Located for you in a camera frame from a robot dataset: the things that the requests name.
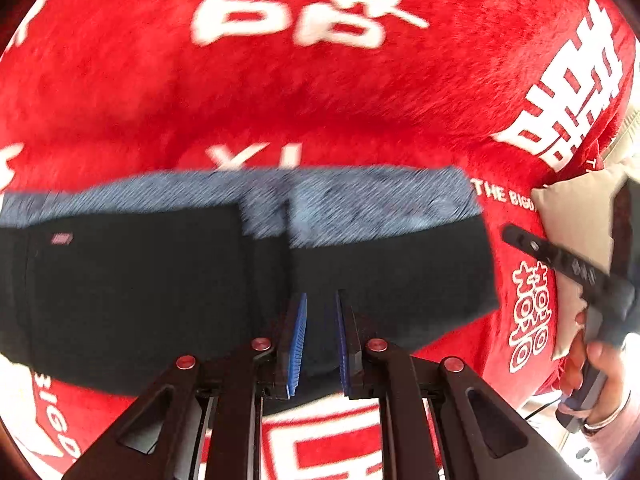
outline black fabric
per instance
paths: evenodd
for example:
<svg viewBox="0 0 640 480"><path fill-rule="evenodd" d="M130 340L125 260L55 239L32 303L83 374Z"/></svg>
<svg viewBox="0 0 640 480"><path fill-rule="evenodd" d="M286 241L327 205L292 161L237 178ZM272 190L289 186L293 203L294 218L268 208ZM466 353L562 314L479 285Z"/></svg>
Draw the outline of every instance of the black fabric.
<svg viewBox="0 0 640 480"><path fill-rule="evenodd" d="M16 310L30 315L38 371L136 394L176 356L221 356L252 336L236 206L79 216L24 231L28 302ZM56 234L72 242L52 244Z"/></svg>
<svg viewBox="0 0 640 480"><path fill-rule="evenodd" d="M0 352L15 363L31 363L30 320L24 269L27 236L20 229L0 229Z"/></svg>
<svg viewBox="0 0 640 480"><path fill-rule="evenodd" d="M426 231L292 251L294 289L307 293L305 369L337 367L334 292L376 331L415 351L497 308L494 264L482 217Z"/></svg>
<svg viewBox="0 0 640 480"><path fill-rule="evenodd" d="M56 234L72 235L54 244ZM236 206L92 214L0 229L0 352L40 373L137 395L181 354L223 356L306 292L302 378L290 403L339 389L334 292L416 350L497 306L480 216L353 244L289 249L242 235Z"/></svg>

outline blue fabric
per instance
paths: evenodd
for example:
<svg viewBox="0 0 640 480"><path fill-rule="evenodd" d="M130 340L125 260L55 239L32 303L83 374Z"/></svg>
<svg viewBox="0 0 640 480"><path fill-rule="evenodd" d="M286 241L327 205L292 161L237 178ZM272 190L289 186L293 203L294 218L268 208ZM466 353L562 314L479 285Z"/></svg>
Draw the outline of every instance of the blue fabric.
<svg viewBox="0 0 640 480"><path fill-rule="evenodd" d="M292 248L418 232L480 214L462 170L402 168L151 173L86 191L4 195L0 227L97 213L145 213L237 203L243 231L288 231Z"/></svg>

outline pink tag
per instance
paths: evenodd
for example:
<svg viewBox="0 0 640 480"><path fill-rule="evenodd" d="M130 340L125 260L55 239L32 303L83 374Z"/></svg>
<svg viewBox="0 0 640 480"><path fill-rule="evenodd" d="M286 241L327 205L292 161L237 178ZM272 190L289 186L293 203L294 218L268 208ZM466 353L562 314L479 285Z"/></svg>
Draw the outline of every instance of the pink tag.
<svg viewBox="0 0 640 480"><path fill-rule="evenodd" d="M51 239L51 245L69 245L74 236L71 233L56 233Z"/></svg>

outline beige cushion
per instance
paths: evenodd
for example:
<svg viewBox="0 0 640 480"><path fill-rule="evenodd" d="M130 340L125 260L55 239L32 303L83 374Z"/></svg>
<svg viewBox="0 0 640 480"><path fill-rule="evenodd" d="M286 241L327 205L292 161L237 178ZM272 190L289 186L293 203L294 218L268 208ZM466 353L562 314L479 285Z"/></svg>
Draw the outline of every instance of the beige cushion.
<svg viewBox="0 0 640 480"><path fill-rule="evenodd" d="M627 175L640 181L639 41L636 41L634 82L629 108L618 136L604 153L604 159L604 170L557 182L546 189L534 189L531 197L552 243L566 247L608 272L612 250L612 199ZM578 330L575 316L586 304L580 299L580 286L572 280L556 273L556 283L558 331L553 358L559 359L569 351Z"/></svg>
<svg viewBox="0 0 640 480"><path fill-rule="evenodd" d="M609 272L611 264L612 199L626 176L640 182L633 162L593 171L546 189L534 189L531 198L540 212L549 241ZM581 287L556 272L558 331L553 358L566 355L577 333L575 316L585 308Z"/></svg>

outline red fleece fabric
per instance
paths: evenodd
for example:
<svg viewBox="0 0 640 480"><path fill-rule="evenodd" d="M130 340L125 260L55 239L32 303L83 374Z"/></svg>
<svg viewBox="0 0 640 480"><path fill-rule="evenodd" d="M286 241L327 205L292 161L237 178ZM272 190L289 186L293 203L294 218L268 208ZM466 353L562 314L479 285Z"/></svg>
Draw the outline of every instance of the red fleece fabric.
<svg viewBox="0 0 640 480"><path fill-rule="evenodd" d="M5 183L457 165L500 309L418 355L460 356L517 406L557 377L556 285L499 231L543 235L530 190L602 166L634 41L610 0L39 0L0 61ZM62 450L39 458L60 472L130 402L38 374L33 388ZM380 478L376 416L334 398L267 420L264 477Z"/></svg>

